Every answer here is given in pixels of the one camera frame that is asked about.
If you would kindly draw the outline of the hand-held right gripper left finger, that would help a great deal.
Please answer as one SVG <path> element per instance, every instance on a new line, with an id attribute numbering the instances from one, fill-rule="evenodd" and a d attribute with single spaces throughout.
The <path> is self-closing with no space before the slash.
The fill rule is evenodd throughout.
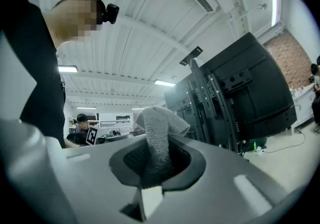
<path id="1" fill-rule="evenodd" d="M 17 120 L 5 120 L 0 131 L 0 162 L 14 210 L 26 210 L 23 223 L 138 224 L 139 208 L 128 204 L 119 211 L 107 203 L 74 172 L 56 138 Z"/>

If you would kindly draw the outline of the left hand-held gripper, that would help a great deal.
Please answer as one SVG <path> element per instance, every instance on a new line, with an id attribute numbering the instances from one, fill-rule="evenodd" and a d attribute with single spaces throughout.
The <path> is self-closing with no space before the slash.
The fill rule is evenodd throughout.
<path id="1" fill-rule="evenodd" d="M 86 137 L 86 144 L 93 146 L 97 144 L 98 141 L 99 128 L 97 126 L 90 125 L 88 128 L 88 133 Z"/>

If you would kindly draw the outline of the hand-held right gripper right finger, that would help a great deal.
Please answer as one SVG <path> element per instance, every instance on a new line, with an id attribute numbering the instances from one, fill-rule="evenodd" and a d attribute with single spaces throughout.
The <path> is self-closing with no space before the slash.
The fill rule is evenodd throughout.
<path id="1" fill-rule="evenodd" d="M 305 187 L 287 191 L 236 153 L 188 138 L 178 141 L 205 158 L 202 176 L 190 188 L 166 192 L 149 224 L 287 224 L 285 215 Z"/>

